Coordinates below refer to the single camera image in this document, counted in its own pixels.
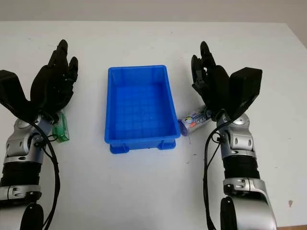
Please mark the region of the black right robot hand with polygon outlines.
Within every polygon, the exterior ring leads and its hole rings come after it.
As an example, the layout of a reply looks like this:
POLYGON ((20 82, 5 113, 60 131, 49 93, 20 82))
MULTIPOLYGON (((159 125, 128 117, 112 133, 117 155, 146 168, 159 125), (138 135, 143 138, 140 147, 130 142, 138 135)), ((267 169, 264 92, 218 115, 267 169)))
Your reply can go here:
POLYGON ((217 65, 205 41, 200 45, 201 57, 191 59, 193 89, 203 99, 211 119, 218 121, 227 112, 229 103, 229 76, 225 69, 217 65))

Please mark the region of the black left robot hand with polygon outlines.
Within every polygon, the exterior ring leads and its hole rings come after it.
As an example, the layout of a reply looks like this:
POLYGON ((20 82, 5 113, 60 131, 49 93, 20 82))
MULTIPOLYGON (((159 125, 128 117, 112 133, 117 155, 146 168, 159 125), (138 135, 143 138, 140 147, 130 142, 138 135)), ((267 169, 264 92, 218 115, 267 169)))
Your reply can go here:
POLYGON ((30 100, 38 112, 52 117, 67 106, 78 77, 78 59, 67 60, 68 43, 62 39, 49 62, 37 73, 30 90, 30 100))

